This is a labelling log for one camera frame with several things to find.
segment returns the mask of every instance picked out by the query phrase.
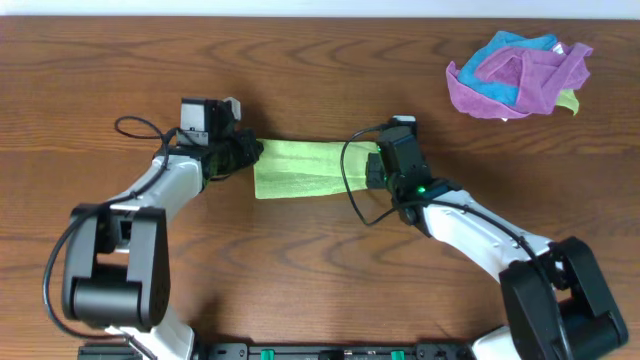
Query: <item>green towel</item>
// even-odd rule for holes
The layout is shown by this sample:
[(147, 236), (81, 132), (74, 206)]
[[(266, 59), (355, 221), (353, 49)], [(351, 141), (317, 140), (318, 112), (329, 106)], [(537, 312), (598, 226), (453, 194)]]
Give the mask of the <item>green towel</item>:
[[(264, 152), (253, 166), (257, 199), (323, 196), (346, 191), (340, 172), (343, 142), (259, 141), (264, 145)], [(367, 188), (367, 158), (376, 150), (374, 142), (349, 144), (344, 168), (352, 191)]]
[(576, 116), (578, 114), (578, 110), (580, 109), (580, 102), (576, 98), (576, 94), (572, 89), (564, 89), (558, 95), (556, 106), (566, 107), (567, 109), (573, 111), (573, 116)]

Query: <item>pile of cloths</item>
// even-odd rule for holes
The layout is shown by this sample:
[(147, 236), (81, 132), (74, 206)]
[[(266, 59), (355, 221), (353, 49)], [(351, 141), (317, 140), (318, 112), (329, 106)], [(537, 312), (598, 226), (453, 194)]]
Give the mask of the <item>pile of cloths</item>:
[(519, 119), (551, 114), (556, 105), (578, 110), (573, 90), (590, 73), (584, 62), (592, 48), (568, 47), (554, 35), (535, 39), (499, 31), (457, 70), (446, 76), (451, 102), (458, 111), (480, 119)]

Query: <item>white wall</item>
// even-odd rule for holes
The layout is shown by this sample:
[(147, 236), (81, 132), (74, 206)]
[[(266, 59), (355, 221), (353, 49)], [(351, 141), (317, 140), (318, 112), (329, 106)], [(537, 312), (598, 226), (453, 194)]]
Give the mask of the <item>white wall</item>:
[(640, 0), (0, 0), (0, 14), (640, 19)]

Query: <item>blue cloth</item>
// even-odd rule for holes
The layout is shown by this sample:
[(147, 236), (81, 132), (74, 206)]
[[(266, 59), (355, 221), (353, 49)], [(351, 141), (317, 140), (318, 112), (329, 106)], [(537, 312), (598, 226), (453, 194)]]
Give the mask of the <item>blue cloth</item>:
[(517, 46), (537, 50), (550, 50), (558, 39), (555, 35), (544, 35), (535, 39), (523, 38), (506, 31), (498, 31), (489, 44), (478, 50), (462, 67), (458, 81), (476, 92), (499, 101), (505, 105), (515, 106), (518, 98), (518, 87), (499, 82), (484, 82), (475, 77), (478, 66), (496, 50), (505, 46)]

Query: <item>wooden table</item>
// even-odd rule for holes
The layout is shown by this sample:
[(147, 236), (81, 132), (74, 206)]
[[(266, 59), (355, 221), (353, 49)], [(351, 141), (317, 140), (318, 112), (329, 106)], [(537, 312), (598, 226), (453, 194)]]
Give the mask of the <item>wooden table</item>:
[[(578, 116), (503, 123), (453, 108), (446, 65), (501, 29), (595, 48)], [(80, 342), (42, 306), (44, 263), (75, 205), (148, 167), (157, 144), (113, 120), (166, 130), (182, 96), (240, 99), (263, 138), (344, 140), (416, 115), (435, 173), (534, 233), (592, 247), (631, 331), (612, 358), (640, 357), (639, 33), (609, 21), (0, 18), (0, 357), (74, 358)], [(357, 199), (368, 216), (389, 206), (384, 193)], [(171, 302), (210, 341), (411, 343), (505, 322), (495, 281), (451, 247), (395, 216), (366, 228), (344, 194), (258, 201), (251, 169), (207, 188), (169, 236)]]

